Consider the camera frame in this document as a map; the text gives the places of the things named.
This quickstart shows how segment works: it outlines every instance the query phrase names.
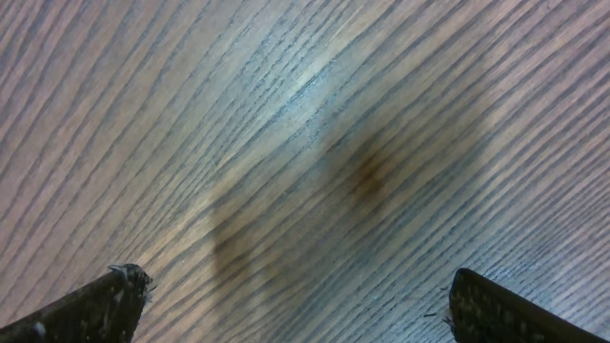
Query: wood grain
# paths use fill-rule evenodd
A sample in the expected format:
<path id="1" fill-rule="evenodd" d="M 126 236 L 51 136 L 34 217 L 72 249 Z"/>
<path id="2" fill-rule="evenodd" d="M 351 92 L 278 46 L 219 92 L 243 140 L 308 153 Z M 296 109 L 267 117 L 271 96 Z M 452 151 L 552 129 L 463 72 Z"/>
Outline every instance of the wood grain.
<path id="1" fill-rule="evenodd" d="M 138 342 L 450 342 L 468 267 L 610 338 L 610 3 L 0 3 L 0 324 L 138 263 Z"/>

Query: wooden floor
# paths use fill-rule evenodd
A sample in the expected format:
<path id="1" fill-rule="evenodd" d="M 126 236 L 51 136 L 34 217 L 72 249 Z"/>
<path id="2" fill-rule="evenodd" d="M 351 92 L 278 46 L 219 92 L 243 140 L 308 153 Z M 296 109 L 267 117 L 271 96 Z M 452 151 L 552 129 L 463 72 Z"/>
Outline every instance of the wooden floor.
<path id="1" fill-rule="evenodd" d="M 605 0 L 3 1 L 0 324 L 450 342 L 469 267 L 610 338 L 609 94 Z"/>

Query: wood laminate floor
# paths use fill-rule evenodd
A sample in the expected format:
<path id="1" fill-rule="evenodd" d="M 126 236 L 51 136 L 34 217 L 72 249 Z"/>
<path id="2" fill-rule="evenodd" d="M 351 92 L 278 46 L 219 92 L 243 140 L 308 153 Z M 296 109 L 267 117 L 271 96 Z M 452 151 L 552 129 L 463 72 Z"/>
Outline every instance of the wood laminate floor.
<path id="1" fill-rule="evenodd" d="M 0 324 L 450 342 L 469 267 L 610 338 L 609 94 L 604 0 L 3 1 Z"/>

